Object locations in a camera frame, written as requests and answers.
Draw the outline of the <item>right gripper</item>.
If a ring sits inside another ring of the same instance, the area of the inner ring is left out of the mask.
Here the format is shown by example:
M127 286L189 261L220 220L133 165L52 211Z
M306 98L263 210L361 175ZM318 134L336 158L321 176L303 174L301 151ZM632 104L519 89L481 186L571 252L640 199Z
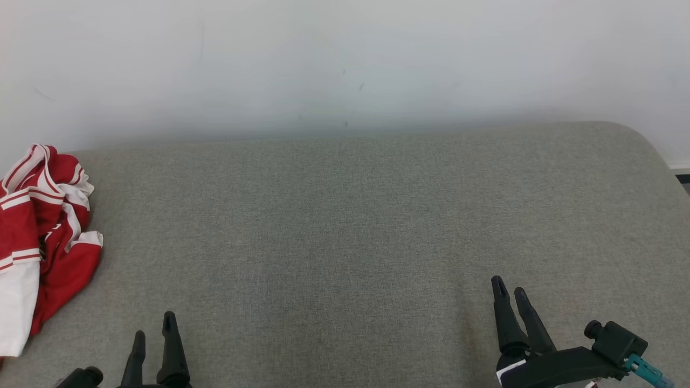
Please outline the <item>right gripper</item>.
M585 347L556 351L555 344L527 293L522 287L517 287L514 295L518 312L527 330L526 335L518 324L503 279L494 275L491 278L491 287L501 354L527 356L531 348L533 352L541 355L530 356L499 368L496 375L501 386L558 387L571 383L589 384L598 378L613 378L620 381L629 375L625 368L607 361L603 356Z

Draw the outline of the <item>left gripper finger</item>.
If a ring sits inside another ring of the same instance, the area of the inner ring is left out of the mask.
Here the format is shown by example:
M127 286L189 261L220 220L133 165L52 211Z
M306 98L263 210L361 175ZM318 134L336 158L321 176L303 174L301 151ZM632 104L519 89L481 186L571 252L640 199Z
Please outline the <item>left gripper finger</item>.
M146 358L146 336L141 330L135 333L132 350L128 356L120 387L143 387L143 362Z
M162 335L163 359L162 368L157 373L157 383L164 387L191 387L187 357L183 351L182 337L172 311L163 315Z

